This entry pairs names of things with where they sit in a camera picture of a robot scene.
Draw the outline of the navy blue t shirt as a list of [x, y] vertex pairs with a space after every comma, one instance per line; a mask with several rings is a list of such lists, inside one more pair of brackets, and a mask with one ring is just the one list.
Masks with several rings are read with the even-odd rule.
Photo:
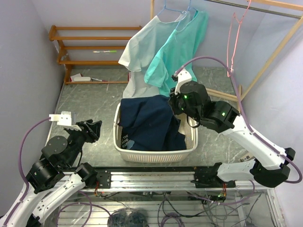
[[186, 149], [185, 135], [163, 95], [123, 98], [119, 126], [134, 129], [133, 150], [174, 151]]

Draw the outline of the teal t shirt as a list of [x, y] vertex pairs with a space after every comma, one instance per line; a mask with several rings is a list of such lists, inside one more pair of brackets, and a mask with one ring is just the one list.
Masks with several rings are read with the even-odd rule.
[[204, 41], [207, 26], [205, 11], [196, 11], [185, 25], [179, 22], [151, 61], [144, 75], [145, 83], [157, 87], [159, 94], [168, 97], [170, 89], [177, 84], [171, 76], [194, 57]]

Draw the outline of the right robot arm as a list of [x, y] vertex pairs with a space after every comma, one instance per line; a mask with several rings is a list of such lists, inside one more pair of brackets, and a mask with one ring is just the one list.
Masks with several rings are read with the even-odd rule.
[[244, 117], [225, 101], [212, 101], [204, 85], [186, 82], [171, 89], [169, 105], [174, 114], [185, 114], [198, 126], [204, 126], [240, 144], [254, 159], [239, 163], [215, 164], [209, 175], [214, 187], [224, 182], [255, 180], [260, 185], [275, 188], [288, 180], [295, 151], [281, 148], [246, 125]]

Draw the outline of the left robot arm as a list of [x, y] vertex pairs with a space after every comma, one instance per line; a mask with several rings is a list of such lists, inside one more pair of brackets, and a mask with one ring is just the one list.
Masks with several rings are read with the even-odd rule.
[[61, 185], [63, 169], [72, 167], [85, 143], [94, 143], [100, 137], [102, 121], [92, 119], [77, 122], [78, 129], [68, 129], [69, 136], [54, 136], [41, 150], [42, 157], [28, 174], [22, 174], [25, 183], [9, 211], [1, 217], [2, 227], [39, 227], [63, 202], [83, 188], [97, 182], [97, 172], [89, 163], [80, 164]]

